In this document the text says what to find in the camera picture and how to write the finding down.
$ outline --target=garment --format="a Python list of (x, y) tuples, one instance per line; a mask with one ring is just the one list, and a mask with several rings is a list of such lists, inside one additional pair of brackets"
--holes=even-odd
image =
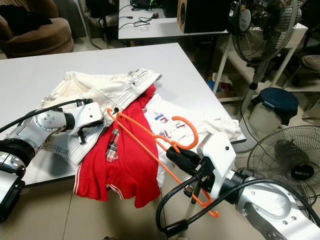
[[(142, 108), (152, 98), (155, 90), (152, 85), (123, 111), (149, 131), (151, 129)], [(156, 142), (149, 134), (125, 118), (120, 117), (119, 121), (158, 156)], [(134, 206), (142, 208), (160, 195), (157, 173), (158, 162), (114, 122), (99, 137), (80, 164), (75, 178), (74, 194), (107, 201), (106, 188), (110, 187), (121, 199), (135, 196)]]
[[(41, 101), (39, 108), (47, 108), (75, 99), (91, 98), (100, 105), (103, 125), (83, 129), (86, 141), (84, 145), (80, 144), (77, 135), (67, 135), (65, 132), (60, 132), (51, 135), (44, 143), (43, 148), (78, 165), (97, 142), (104, 128), (112, 124), (113, 119), (108, 115), (107, 109), (118, 108), (122, 112), (160, 77), (159, 73), (146, 69), (117, 75), (67, 72), (66, 77), (56, 89)], [(62, 108), (68, 112), (76, 107), (76, 104), (69, 104)]]
[(41, 25), (51, 24), (51, 20), (23, 6), (0, 5), (0, 15), (7, 21), (15, 36), (37, 30)]
[(307, 55), (301, 58), (301, 63), (310, 72), (320, 76), (320, 55)]
[[(196, 128), (199, 136), (198, 144), (205, 138), (208, 133), (225, 132), (229, 139), (241, 135), (239, 122), (225, 117), (212, 117), (209, 114), (197, 111), (183, 109), (168, 101), (161, 99), (159, 94), (155, 94), (144, 108), (144, 116), (147, 119), (151, 130), (156, 135), (163, 135), (171, 141), (177, 141), (187, 146), (194, 140), (192, 130), (181, 121), (173, 121), (173, 116), (181, 116), (189, 120)], [(159, 142), (166, 148), (171, 145), (162, 139)], [(197, 146), (191, 149), (197, 152)], [(157, 145), (159, 160), (161, 160), (169, 169), (174, 167), (173, 163), (166, 157), (166, 152)], [(159, 165), (157, 181), (159, 187), (162, 187), (166, 171)]]

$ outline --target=orange hanger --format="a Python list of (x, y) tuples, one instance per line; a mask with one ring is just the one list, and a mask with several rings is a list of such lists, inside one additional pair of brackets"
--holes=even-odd
[[(191, 130), (192, 130), (192, 133), (194, 135), (194, 140), (193, 142), (188, 145), (188, 146), (184, 146), (184, 145), (181, 145), (180, 143), (178, 143), (177, 141), (171, 141), (169, 140), (168, 138), (162, 136), (162, 135), (155, 135), (153, 134), (152, 132), (150, 132), (147, 128), (145, 128), (144, 126), (142, 126), (139, 122), (135, 121), (134, 119), (132, 119), (131, 117), (121, 113), (121, 112), (117, 112), (116, 113), (116, 116), (114, 117), (112, 115), (112, 109), (111, 108), (108, 108), (107, 110), (107, 113), (108, 115), (127, 133), (129, 134), (129, 136), (131, 136), (138, 145), (140, 145), (154, 160), (156, 160), (179, 184), (181, 184), (182, 182), (179, 180), (179, 178), (177, 178), (173, 172), (171, 172), (166, 165), (164, 165), (162, 163), (162, 161), (160, 161), (141, 141), (139, 141), (139, 139), (137, 139), (124, 125), (122, 125), (120, 122), (119, 122), (119, 117), (122, 117), (122, 118), (125, 118), (127, 119), (128, 121), (136, 124), (137, 126), (139, 126), (142, 130), (144, 130), (147, 134), (149, 134), (150, 136), (152, 136), (152, 138), (154, 139), (154, 141), (164, 150), (164, 151), (167, 151), (167, 149), (165, 148), (165, 146), (163, 146), (157, 139), (162, 139), (164, 140), (165, 142), (169, 143), (176, 152), (180, 153), (179, 148), (181, 149), (185, 149), (185, 150), (190, 150), (192, 148), (194, 148), (197, 144), (198, 144), (198, 141), (199, 141), (199, 136), (198, 136), (198, 133), (197, 133), (197, 130), (196, 128), (193, 126), (193, 124), (188, 121), (187, 119), (185, 119), (184, 117), (181, 117), (181, 116), (173, 116), (172, 117), (172, 120), (180, 120), (182, 122), (184, 122), (185, 124), (187, 124)], [(202, 190), (204, 192), (204, 195), (208, 198), (208, 202), (202, 202), (199, 198), (197, 198), (194, 194), (192, 194), (192, 197), (203, 207), (205, 208), (206, 206), (208, 206), (210, 203), (212, 203), (212, 199), (210, 197), (210, 195)], [(219, 217), (219, 212), (217, 210), (213, 212), (209, 211), (209, 214), (213, 217), (216, 217), (218, 218)]]

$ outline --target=floor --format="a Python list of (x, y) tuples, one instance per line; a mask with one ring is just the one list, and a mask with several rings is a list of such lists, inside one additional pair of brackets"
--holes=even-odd
[[(122, 47), (122, 44), (116, 41), (110, 42), (108, 46), (102, 39), (94, 41), (103, 49)], [(74, 52), (94, 50), (97, 49), (90, 45), (86, 37), (75, 40)], [(221, 55), (220, 52), (216, 53), (213, 68), (219, 64)], [(224, 73), (231, 79), (237, 95), (244, 96), (253, 76), (253, 69), (246, 67), (246, 64), (237, 57), (234, 52), (230, 54)], [(320, 121), (304, 121), (301, 117), (308, 105), (319, 97), (317, 93), (306, 93), (305, 91), (320, 92), (320, 81), (308, 72), (301, 71), (299, 74), (303, 79), (303, 84), (299, 88), (290, 85), (286, 88), (289, 91), (298, 92), (295, 95), (299, 100), (298, 114), (290, 120), (288, 127), (318, 125)], [(236, 116), (239, 104), (239, 102), (233, 102), (223, 106), (231, 116)], [(246, 121), (248, 121), (251, 110), (252, 106), (244, 114)], [(312, 114), (319, 114), (318, 110), (316, 109)], [(249, 138), (243, 121), (240, 126)], [(264, 135), (257, 133), (256, 137), (261, 139)], [(247, 142), (249, 142), (247, 145), (255, 144), (253, 139), (248, 139)], [(235, 148), (238, 148), (236, 167), (246, 167), (250, 152), (241, 150), (241, 147)], [(187, 177), (179, 169), (175, 169), (174, 173), (180, 179)], [(155, 224), (155, 212), (161, 200), (160, 197), (147, 206), (136, 209), (133, 207), (134, 199), (120, 201), (119, 196), (113, 192), (110, 192), (108, 202), (75, 196), (72, 194), (73, 184), (74, 180), (71, 179), (23, 190), (10, 218), (1, 225), (0, 240), (102, 240), (106, 236), (115, 237), (117, 240), (166, 239), (157, 230)], [(167, 176), (161, 189), (162, 195), (167, 194), (175, 186), (176, 182)], [(320, 214), (320, 201), (317, 201), (314, 209)], [(193, 216), (200, 210), (199, 205), (190, 204), (190, 199), (180, 192), (168, 202), (162, 219), (166, 224), (171, 224), (182, 218)], [(187, 231), (171, 237), (170, 240), (177, 237), (187, 237), (190, 240), (264, 239), (229, 203), (222, 202), (215, 210), (219, 211), (219, 218), (206, 214), (190, 225)]]

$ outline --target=white striped trim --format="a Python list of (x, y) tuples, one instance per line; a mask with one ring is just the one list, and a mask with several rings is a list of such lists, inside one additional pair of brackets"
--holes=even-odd
[(80, 169), (81, 169), (82, 163), (80, 163), (78, 167), (78, 171), (76, 172), (75, 175), (75, 181), (74, 181), (74, 187), (73, 187), (73, 194), (77, 195), (78, 192), (78, 187), (79, 187), (79, 175), (80, 175)]
[(119, 194), (121, 200), (124, 199), (124, 196), (122, 195), (120, 189), (117, 188), (116, 186), (114, 186), (114, 185), (112, 185), (112, 184), (107, 184), (107, 185), (105, 185), (105, 187), (106, 187), (106, 188), (107, 188), (107, 187), (110, 187), (113, 191), (115, 191), (117, 194)]

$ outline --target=red shirt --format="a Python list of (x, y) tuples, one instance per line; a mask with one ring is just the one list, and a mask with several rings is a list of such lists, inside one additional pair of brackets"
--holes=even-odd
[[(151, 129), (142, 108), (152, 98), (155, 90), (154, 85), (150, 86), (123, 111), (123, 114), (149, 131)], [(124, 118), (120, 117), (119, 121), (158, 156), (156, 142), (150, 135)], [(74, 194), (107, 201), (107, 187), (110, 187), (121, 199), (135, 196), (134, 205), (141, 208), (160, 195), (157, 173), (158, 163), (114, 122), (80, 164), (75, 177)]]

